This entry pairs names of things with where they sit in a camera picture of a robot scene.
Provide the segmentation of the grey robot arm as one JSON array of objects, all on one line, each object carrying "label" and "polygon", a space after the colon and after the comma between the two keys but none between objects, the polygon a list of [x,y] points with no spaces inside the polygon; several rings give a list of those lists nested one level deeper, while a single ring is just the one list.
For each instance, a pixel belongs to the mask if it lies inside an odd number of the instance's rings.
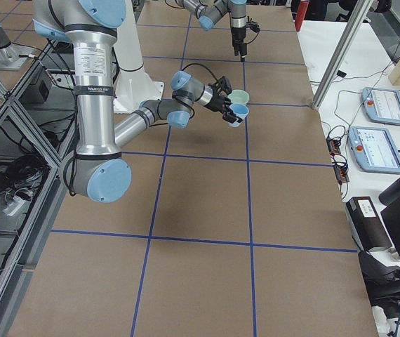
[{"label": "grey robot arm", "polygon": [[120,199],[132,180],[122,147],[154,125],[186,127],[195,104],[229,124],[245,119],[243,106],[229,99],[226,77],[204,84],[179,71],[171,80],[171,99],[161,98],[143,68],[129,1],[35,1],[33,9],[38,34],[74,48],[78,143],[60,167],[71,193],[102,203]]},{"label": "grey robot arm", "polygon": [[[208,6],[201,1],[176,1],[177,5],[189,11],[196,17],[205,31],[210,31],[225,15],[229,15],[229,24],[232,34],[232,46],[235,56],[245,60],[247,52],[246,30],[248,18],[245,1],[214,1]],[[232,92],[229,79],[225,76],[213,77],[215,81],[204,87],[201,94],[194,98],[200,104],[213,112],[222,114],[222,118],[231,123],[240,123],[242,118],[231,109],[231,100],[227,97]]]}]

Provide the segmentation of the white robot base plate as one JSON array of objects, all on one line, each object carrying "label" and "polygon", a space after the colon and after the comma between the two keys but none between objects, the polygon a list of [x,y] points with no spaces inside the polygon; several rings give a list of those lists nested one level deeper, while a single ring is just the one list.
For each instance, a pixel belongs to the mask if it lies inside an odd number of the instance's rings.
[{"label": "white robot base plate", "polygon": [[129,114],[140,107],[140,104],[147,100],[161,99],[164,92],[164,83],[150,81],[150,84],[133,84],[129,81],[123,88],[120,88],[114,99],[115,114]]}]

